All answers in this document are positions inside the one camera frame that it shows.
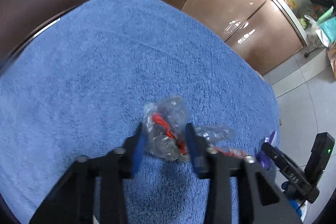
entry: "blue fabric surface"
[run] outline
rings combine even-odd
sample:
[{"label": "blue fabric surface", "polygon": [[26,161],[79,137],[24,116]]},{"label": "blue fabric surface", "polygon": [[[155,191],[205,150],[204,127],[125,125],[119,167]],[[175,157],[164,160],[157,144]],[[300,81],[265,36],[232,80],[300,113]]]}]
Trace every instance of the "blue fabric surface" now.
[{"label": "blue fabric surface", "polygon": [[[78,155],[122,145],[143,106],[180,95],[190,122],[226,124],[254,155],[278,131],[271,87],[217,35],[159,0],[90,0],[41,33],[0,78],[0,193],[28,223]],[[203,223],[208,181],[145,155],[125,183],[129,222]],[[233,219],[237,220],[234,198]]]}]

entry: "table covered with blue towel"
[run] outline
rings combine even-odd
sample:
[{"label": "table covered with blue towel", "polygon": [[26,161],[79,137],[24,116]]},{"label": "table covered with blue towel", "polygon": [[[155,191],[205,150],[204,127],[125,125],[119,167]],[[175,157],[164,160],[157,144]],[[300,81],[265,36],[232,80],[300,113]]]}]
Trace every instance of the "table covered with blue towel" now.
[{"label": "table covered with blue towel", "polygon": [[[146,103],[173,95],[183,98],[194,125],[236,130],[236,139],[219,147],[255,155],[278,131],[271,86],[168,4],[90,0],[61,17],[0,77],[0,193],[8,207],[27,224],[77,156],[121,146]],[[190,163],[145,155],[124,185],[129,222],[201,224],[208,184]],[[237,217],[233,198],[234,223]]]}]

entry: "crumpled plastic wrapper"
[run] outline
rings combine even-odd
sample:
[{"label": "crumpled plastic wrapper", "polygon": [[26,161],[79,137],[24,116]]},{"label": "crumpled plastic wrapper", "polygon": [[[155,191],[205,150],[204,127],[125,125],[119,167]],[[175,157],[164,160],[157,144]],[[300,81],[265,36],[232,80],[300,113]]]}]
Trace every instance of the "crumpled plastic wrapper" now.
[{"label": "crumpled plastic wrapper", "polygon": [[[144,107],[144,132],[147,133],[147,152],[170,161],[189,161],[188,148],[184,143],[184,130],[188,123],[188,110],[182,97],[173,96]],[[222,140],[233,140],[235,130],[224,125],[199,126],[198,136],[210,145]]]}]

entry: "teal plastic bag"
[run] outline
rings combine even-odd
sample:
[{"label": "teal plastic bag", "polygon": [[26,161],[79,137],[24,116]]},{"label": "teal plastic bag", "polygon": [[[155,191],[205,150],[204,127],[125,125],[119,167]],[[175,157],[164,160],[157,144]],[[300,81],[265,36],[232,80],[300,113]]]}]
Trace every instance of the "teal plastic bag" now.
[{"label": "teal plastic bag", "polygon": [[325,35],[329,38],[330,43],[334,43],[336,40],[336,17],[333,17],[320,25]]}]

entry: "screw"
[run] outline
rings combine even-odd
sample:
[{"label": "screw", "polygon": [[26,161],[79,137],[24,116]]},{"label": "screw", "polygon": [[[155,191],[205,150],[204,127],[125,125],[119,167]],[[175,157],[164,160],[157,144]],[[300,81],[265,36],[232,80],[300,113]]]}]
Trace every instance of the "screw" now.
[{"label": "screw", "polygon": [[208,147],[207,148],[207,152],[209,154],[217,154],[218,153],[218,151],[215,148],[213,148],[213,147]]},{"label": "screw", "polygon": [[125,154],[126,149],[123,147],[117,147],[113,150],[113,153],[118,154],[118,155],[122,155]]},{"label": "screw", "polygon": [[77,160],[78,162],[86,162],[88,159],[89,159],[88,156],[78,156],[78,157],[76,158],[76,160]]},{"label": "screw", "polygon": [[252,164],[252,163],[255,162],[255,158],[252,157],[252,156],[245,156],[245,157],[244,157],[244,160],[245,160],[247,163],[249,163],[249,164]]}]

